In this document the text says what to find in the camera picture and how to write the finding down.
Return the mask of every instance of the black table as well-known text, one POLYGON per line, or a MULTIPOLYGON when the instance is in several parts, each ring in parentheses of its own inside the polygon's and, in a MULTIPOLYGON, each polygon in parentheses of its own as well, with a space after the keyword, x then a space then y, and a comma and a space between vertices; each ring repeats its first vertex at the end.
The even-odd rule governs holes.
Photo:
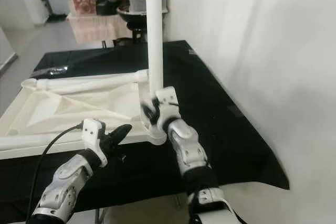
MULTIPOLYGON (((276 157, 185 41, 164 43, 164 86, 174 86, 183 119, 199 133, 221 185, 262 182, 289 189, 276 157)), ((35 70, 68 66, 63 78, 134 72, 148 67, 147 45, 51 52, 35 70)), ((35 202, 56 168, 75 152, 47 155, 36 185, 35 202)), ((25 219, 37 156, 0 161, 0 223, 25 219)), ((166 141, 121 145, 116 158, 98 171, 79 195, 75 211, 126 204, 183 192, 175 153, 166 141)))

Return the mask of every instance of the black tablecloth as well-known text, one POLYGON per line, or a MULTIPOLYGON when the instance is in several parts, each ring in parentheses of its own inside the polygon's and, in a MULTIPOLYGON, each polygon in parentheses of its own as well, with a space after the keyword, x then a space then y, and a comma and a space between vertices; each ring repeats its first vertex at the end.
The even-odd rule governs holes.
MULTIPOLYGON (((262 182, 289 189, 289 182, 263 138, 185 41, 164 43, 164 86, 174 86, 183 119, 199 133, 221 185, 262 182)), ((51 52, 35 70, 68 66, 63 78, 134 72, 148 67, 147 45, 51 52)), ((75 152, 49 154, 41 167, 35 200, 56 168, 75 152)), ((22 221, 37 156, 0 161, 0 223, 22 221)), ((121 145, 118 156, 85 185, 75 211, 126 204, 184 191, 175 153, 166 141, 121 145)))

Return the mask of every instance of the robotic hand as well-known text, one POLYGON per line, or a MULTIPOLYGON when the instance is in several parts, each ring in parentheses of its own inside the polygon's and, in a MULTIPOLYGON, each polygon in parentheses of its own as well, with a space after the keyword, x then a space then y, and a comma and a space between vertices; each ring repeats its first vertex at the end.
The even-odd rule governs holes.
POLYGON ((51 184, 44 190, 31 215, 29 224, 66 223, 72 215, 79 192, 99 167, 105 167, 115 147, 126 137, 132 126, 116 128, 105 135, 105 124, 85 119, 82 140, 85 150, 80 151, 54 173, 51 184))
POLYGON ((198 133, 181 119, 173 87, 155 93, 152 104, 142 104, 152 127, 168 135, 188 194, 190 223, 239 224, 234 211, 219 188, 198 133))

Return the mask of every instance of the gray floor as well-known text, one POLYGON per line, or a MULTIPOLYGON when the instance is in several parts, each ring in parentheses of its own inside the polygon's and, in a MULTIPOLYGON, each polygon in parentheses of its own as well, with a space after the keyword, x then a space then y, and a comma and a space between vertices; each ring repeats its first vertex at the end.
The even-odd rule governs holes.
POLYGON ((71 26, 67 21, 46 24, 35 29, 4 32, 19 58, 0 78, 0 115, 15 98, 20 90, 21 82, 30 76, 46 52, 101 48, 101 42, 76 43, 71 26))

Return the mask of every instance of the black cable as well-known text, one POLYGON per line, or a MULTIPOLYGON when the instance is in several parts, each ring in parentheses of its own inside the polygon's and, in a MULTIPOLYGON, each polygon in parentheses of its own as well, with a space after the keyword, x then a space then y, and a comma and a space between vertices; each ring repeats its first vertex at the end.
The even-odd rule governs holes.
POLYGON ((40 166, 41 166, 41 163, 43 161, 43 158, 46 156, 48 150, 51 148, 51 146, 58 140, 60 139, 63 135, 65 135, 66 133, 72 131, 72 130, 75 130, 75 129, 81 129, 83 126, 83 123, 80 123, 76 126, 73 126, 71 128, 68 128, 67 130, 63 131, 62 133, 60 133, 58 136, 56 136, 54 138, 54 140, 52 140, 48 146, 45 148, 45 150, 43 151, 43 153, 40 155, 40 158, 37 162, 37 165, 36 165, 36 169, 35 169, 35 173, 34 173, 34 177, 33 177, 33 182, 32 182, 32 187, 31 187, 31 190, 30 190, 30 196, 29 196, 29 203, 28 203, 28 210, 27 210, 27 218, 26 218, 26 224, 28 224, 28 221, 30 219, 30 214, 31 214, 31 205, 33 203, 33 197, 34 197, 34 190, 35 190, 35 184, 36 184, 36 180, 37 180, 37 175, 39 173, 39 170, 40 170, 40 166))

